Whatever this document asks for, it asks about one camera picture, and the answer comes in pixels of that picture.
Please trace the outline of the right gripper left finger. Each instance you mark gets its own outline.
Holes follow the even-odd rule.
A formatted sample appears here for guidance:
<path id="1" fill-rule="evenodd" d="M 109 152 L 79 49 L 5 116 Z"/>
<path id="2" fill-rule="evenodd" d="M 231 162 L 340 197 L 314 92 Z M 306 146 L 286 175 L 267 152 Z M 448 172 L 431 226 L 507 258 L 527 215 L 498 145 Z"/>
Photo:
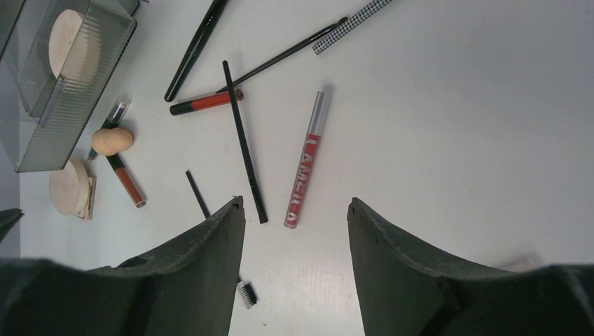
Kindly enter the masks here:
<path id="1" fill-rule="evenodd" d="M 117 267 L 1 260 L 2 335 L 227 335 L 244 200 Z"/>

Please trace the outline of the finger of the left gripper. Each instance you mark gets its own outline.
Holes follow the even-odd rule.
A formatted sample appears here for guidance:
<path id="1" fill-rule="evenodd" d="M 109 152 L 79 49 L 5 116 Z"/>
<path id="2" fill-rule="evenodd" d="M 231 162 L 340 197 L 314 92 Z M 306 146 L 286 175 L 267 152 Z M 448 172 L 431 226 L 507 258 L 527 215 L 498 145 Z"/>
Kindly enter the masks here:
<path id="1" fill-rule="evenodd" d="M 6 235 L 12 230 L 14 225 L 22 218 L 24 214 L 21 209 L 12 208 L 2 210 L 0 215 L 0 241 L 2 242 Z"/>

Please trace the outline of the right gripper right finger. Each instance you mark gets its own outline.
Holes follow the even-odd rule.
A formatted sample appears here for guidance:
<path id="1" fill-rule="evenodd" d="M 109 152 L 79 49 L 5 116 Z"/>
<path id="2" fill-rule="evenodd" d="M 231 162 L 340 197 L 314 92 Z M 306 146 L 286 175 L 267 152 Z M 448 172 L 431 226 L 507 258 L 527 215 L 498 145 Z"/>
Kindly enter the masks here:
<path id="1" fill-rule="evenodd" d="M 350 251 L 367 335 L 592 335 L 593 266 L 510 272 L 445 252 L 354 198 Z"/>

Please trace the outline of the clear acrylic organizer box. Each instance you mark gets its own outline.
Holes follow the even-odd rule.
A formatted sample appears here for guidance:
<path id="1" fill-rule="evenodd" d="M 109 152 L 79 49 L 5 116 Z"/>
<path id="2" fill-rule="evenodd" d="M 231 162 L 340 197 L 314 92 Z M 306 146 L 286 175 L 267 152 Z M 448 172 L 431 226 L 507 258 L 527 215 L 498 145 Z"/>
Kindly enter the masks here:
<path id="1" fill-rule="evenodd" d="M 62 169 L 135 29 L 139 1 L 1 2 L 1 144 L 17 173 Z M 72 9 L 101 41 L 99 69 L 85 85 L 54 77 L 48 42 Z"/>

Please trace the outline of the round beige powder puff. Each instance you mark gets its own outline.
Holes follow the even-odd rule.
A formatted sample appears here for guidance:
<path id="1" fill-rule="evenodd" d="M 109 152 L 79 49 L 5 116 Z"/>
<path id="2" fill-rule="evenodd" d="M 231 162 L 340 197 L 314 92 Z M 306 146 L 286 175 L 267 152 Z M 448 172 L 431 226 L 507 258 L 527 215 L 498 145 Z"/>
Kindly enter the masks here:
<path id="1" fill-rule="evenodd" d="M 100 37 L 83 25 L 84 15 L 72 9 L 55 20 L 48 42 L 51 71 L 56 78 L 91 84 L 99 69 Z"/>

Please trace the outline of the black brow brush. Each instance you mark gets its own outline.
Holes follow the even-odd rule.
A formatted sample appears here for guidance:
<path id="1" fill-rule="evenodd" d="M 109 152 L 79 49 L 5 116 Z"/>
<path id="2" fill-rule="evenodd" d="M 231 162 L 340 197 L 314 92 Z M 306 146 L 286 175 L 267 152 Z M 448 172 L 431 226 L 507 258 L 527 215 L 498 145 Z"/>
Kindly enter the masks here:
<path id="1" fill-rule="evenodd" d="M 186 178 L 188 179 L 188 182 L 190 184 L 190 187 L 193 191 L 193 194 L 195 195 L 195 198 L 199 204 L 200 210 L 203 214 L 203 216 L 205 217 L 205 219 L 208 219 L 211 216 L 211 212 L 209 211 L 205 200 L 198 188 L 198 185 L 195 182 L 195 179 L 193 178 L 192 173 L 189 170 L 185 171 L 185 175 Z M 241 298 L 244 301 L 245 307 L 247 309 L 251 309 L 253 306 L 255 306 L 258 303 L 258 296 L 256 294 L 256 291 L 254 290 L 254 287 L 252 286 L 252 284 L 248 281 L 245 281 L 242 277 L 241 274 L 239 274 L 237 276 L 237 290 L 239 292 L 239 294 L 241 295 Z"/>

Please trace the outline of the beige puff on base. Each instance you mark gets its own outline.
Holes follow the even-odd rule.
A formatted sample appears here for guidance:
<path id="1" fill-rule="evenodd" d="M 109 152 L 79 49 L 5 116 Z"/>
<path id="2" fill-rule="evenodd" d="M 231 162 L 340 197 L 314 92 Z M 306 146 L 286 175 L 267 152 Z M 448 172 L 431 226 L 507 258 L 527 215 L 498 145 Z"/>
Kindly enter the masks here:
<path id="1" fill-rule="evenodd" d="M 93 217 L 95 184 L 82 160 L 68 160 L 61 170 L 50 174 L 50 198 L 62 215 L 75 216 L 83 221 Z"/>

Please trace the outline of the orange lip gloss tube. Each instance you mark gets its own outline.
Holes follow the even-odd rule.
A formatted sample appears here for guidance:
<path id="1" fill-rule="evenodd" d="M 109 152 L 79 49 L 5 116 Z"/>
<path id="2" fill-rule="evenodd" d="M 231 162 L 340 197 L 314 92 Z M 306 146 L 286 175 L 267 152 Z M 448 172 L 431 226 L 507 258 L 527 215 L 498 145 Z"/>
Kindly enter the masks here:
<path id="1" fill-rule="evenodd" d="M 122 183 L 125 191 L 130 196 L 130 199 L 132 200 L 134 205 L 138 209 L 144 207 L 146 205 L 146 198 L 142 195 L 142 193 L 136 186 L 120 156 L 118 154 L 114 154 L 107 156 L 106 158 L 112 170 L 118 177 L 119 181 Z"/>

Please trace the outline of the beige blender sponge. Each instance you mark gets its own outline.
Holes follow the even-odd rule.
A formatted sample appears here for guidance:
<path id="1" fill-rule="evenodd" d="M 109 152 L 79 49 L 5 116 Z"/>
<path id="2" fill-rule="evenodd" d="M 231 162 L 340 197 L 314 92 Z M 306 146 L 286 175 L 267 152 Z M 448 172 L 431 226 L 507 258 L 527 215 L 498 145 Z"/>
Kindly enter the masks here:
<path id="1" fill-rule="evenodd" d="M 112 156 L 127 151 L 134 143 L 134 136 L 128 129 L 115 127 L 99 129 L 92 136 L 92 149 L 103 156 Z"/>

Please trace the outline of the dark eyeliner pen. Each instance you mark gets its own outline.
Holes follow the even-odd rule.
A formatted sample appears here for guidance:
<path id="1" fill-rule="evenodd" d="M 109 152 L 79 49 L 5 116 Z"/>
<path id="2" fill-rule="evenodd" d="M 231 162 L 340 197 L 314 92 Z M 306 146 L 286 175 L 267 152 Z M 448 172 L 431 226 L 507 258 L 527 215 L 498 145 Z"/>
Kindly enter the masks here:
<path id="1" fill-rule="evenodd" d="M 120 122 L 124 118 L 127 110 L 129 109 L 131 101 L 125 95 L 120 96 L 117 98 L 116 102 L 112 106 L 108 116 L 106 117 L 105 121 L 103 122 L 101 129 L 113 129 L 119 126 Z M 99 157 L 99 153 L 94 149 L 93 146 L 90 147 L 88 154 L 86 156 L 86 160 L 88 162 L 93 162 Z"/>

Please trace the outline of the red lip gloss tube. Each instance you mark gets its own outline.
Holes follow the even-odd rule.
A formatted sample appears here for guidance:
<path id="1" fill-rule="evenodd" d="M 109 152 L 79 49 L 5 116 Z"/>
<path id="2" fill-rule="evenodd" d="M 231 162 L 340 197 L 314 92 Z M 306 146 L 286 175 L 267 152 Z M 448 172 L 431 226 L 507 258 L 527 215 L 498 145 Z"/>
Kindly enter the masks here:
<path id="1" fill-rule="evenodd" d="M 295 229 L 301 217 L 305 196 L 329 114 L 329 102 L 328 93 L 317 92 L 284 219 L 284 226 L 289 229 Z"/>

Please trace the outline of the red black lip pencil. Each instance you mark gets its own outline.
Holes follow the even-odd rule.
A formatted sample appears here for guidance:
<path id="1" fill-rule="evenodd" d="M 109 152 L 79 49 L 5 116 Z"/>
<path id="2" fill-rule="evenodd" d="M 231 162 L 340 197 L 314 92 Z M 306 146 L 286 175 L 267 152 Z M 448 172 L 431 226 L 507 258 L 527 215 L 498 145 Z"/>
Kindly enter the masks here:
<path id="1" fill-rule="evenodd" d="M 223 91 L 197 99 L 179 102 L 170 106 L 169 111 L 172 116 L 180 116 L 195 111 L 222 106 L 230 103 L 229 91 Z"/>

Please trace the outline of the long thin black brush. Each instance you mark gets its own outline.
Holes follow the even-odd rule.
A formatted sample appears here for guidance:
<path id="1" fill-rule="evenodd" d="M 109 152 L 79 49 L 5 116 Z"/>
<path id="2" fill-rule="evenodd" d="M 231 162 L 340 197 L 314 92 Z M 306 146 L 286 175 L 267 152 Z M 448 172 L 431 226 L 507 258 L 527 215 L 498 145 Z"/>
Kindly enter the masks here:
<path id="1" fill-rule="evenodd" d="M 348 17 L 342 17 L 341 19 L 339 19 L 339 21 L 330 24 L 329 26 L 319 30 L 318 32 L 314 33 L 313 35 L 303 39 L 302 41 L 298 42 L 296 45 L 291 46 L 290 48 L 288 48 L 287 50 L 281 52 L 280 54 L 274 56 L 273 58 L 269 59 L 268 61 L 264 62 L 263 64 L 259 65 L 258 67 L 256 67 L 255 69 L 252 69 L 251 71 L 247 72 L 245 75 L 235 79 L 233 81 L 233 85 L 234 86 L 238 86 L 239 84 L 247 81 L 248 79 L 254 77 L 256 74 L 261 73 L 262 71 L 265 71 L 266 69 L 270 68 L 271 66 L 277 64 L 278 62 L 281 62 L 282 60 L 288 58 L 289 56 L 297 53 L 298 51 L 308 47 L 309 45 L 311 45 L 312 43 L 318 41 L 319 39 L 321 39 L 322 37 L 326 36 L 327 34 L 329 34 L 332 30 L 334 30 L 335 28 L 337 28 L 338 26 L 340 26 L 342 23 L 345 23 L 347 21 Z"/>

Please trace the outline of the black powder brush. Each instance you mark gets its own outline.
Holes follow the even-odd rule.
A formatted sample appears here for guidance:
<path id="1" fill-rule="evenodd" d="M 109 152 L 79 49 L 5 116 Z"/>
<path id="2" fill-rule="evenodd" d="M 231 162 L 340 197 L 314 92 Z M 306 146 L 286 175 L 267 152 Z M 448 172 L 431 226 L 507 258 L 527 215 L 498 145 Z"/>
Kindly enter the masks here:
<path id="1" fill-rule="evenodd" d="M 229 0 L 213 1 L 202 19 L 197 31 L 186 49 L 177 71 L 164 95 L 166 102 L 172 102 L 177 96 L 181 86 L 197 62 L 205 45 L 207 44 L 215 26 L 220 20 Z"/>

